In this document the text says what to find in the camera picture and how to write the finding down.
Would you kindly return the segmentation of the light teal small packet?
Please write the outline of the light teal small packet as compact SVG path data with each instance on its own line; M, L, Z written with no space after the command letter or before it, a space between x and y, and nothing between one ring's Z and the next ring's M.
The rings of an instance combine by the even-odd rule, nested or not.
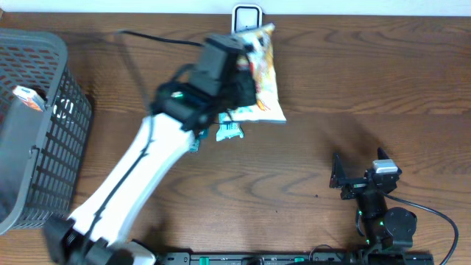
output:
M244 138L241 125L234 121L225 121L224 119L227 117L226 113L219 114L219 129L216 132L216 140L223 141L234 137Z

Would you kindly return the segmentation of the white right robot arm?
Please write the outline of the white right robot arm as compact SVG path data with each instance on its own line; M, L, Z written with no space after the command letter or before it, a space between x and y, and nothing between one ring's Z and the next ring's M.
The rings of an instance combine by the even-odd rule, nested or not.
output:
M349 178L339 154L333 154L329 186L341 190L342 200L354 199L357 203L357 231L368 241L357 259L363 264L393 258L404 262L405 250L413 246L417 216L405 208L387 206L386 196L396 189L402 170L381 148L377 154L372 167L357 178Z

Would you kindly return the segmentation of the teal mouthwash bottle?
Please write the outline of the teal mouthwash bottle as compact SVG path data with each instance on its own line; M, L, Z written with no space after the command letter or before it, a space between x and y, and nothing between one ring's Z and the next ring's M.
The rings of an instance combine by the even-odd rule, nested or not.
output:
M200 145L201 145L201 141L207 138L208 133L209 133L209 129L200 130L198 135L195 137L194 142L190 146L189 152L198 153Z

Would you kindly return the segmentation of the orange tissue pack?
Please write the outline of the orange tissue pack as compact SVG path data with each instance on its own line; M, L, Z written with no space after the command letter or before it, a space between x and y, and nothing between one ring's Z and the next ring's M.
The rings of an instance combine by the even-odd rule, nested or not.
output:
M13 88L13 94L19 98L26 106L43 112L46 110L44 99L33 89L17 85Z

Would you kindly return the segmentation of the yellow snack bag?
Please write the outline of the yellow snack bag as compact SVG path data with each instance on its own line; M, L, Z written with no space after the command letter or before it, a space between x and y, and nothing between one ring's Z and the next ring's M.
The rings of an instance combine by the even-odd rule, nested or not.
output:
M249 64L245 57L239 57L240 69L249 66L255 81L256 103L230 111L233 121L267 121L285 123L286 117L279 103L274 65L272 34L273 23L257 29L236 32L246 46Z

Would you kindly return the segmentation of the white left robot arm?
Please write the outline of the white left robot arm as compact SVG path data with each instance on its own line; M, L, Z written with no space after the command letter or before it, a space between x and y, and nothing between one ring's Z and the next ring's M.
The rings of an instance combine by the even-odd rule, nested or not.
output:
M128 241L130 229L169 169L220 113L255 104L242 38L210 35L195 64L182 66L146 102L147 116L124 156L99 188L68 218L43 229L56 264L156 264L152 250Z

